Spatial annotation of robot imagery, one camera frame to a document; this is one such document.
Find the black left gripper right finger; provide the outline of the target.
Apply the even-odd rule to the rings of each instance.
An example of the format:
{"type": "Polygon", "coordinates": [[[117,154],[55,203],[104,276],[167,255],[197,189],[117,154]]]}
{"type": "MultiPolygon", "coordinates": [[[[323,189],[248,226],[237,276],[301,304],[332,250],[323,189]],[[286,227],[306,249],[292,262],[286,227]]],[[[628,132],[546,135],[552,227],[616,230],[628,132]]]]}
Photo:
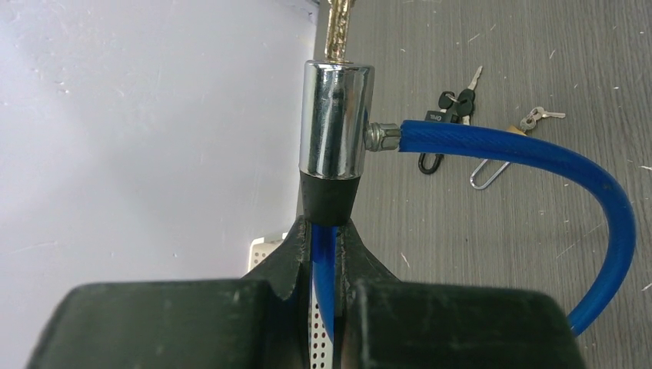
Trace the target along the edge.
{"type": "Polygon", "coordinates": [[[336,244],[339,368],[582,368],[564,312],[546,294],[399,280],[353,224],[336,244]]]}

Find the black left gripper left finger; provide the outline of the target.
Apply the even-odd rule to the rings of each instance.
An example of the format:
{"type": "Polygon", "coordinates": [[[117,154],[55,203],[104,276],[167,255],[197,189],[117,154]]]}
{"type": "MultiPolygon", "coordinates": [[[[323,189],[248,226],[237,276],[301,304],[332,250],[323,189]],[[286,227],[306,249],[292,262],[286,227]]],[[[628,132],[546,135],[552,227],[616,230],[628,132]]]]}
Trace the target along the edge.
{"type": "Polygon", "coordinates": [[[62,299],[30,368],[306,368],[309,334],[283,308],[311,293],[310,231],[297,218],[283,243],[237,279],[78,286],[62,299]]]}

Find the blue cable lock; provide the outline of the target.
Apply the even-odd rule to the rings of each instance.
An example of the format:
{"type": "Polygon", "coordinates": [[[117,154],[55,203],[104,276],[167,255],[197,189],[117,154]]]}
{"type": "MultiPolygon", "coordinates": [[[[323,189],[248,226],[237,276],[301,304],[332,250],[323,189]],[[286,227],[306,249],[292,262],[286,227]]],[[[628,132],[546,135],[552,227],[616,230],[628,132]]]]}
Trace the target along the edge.
{"type": "Polygon", "coordinates": [[[448,154],[502,160],[549,171],[589,191],[608,226],[607,253],[595,281],[568,320],[582,334],[620,289],[636,247],[636,221],[620,184],[574,151],[530,138],[519,125],[506,131],[449,122],[370,122],[374,69],[342,61],[304,66],[299,170],[304,216],[314,233],[314,286],[329,334],[334,332],[335,235],[350,218],[367,151],[448,154]]]}

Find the black headed key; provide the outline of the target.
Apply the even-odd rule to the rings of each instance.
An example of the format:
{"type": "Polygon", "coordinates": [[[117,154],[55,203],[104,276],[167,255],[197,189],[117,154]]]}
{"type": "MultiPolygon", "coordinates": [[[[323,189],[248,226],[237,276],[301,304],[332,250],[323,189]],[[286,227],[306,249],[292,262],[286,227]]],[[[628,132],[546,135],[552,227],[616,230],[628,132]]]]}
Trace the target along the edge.
{"type": "Polygon", "coordinates": [[[443,91],[438,99],[438,107],[441,110],[441,120],[449,123],[463,125],[471,124],[471,116],[475,109],[475,98],[478,80],[483,71],[483,66],[479,66],[474,73],[469,85],[460,93],[455,94],[452,91],[443,91]]]}

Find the silver key bunch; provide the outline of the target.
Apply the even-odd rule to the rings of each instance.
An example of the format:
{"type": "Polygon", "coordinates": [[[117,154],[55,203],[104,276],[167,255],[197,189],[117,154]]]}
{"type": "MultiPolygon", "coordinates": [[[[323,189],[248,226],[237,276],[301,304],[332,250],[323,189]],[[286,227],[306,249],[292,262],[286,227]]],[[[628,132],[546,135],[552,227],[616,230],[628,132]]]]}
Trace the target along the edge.
{"type": "Polygon", "coordinates": [[[562,112],[546,111],[543,107],[539,106],[533,108],[528,115],[526,115],[519,123],[519,129],[523,133],[532,131],[537,126],[537,123],[544,118],[565,118],[566,114],[562,112]]]}

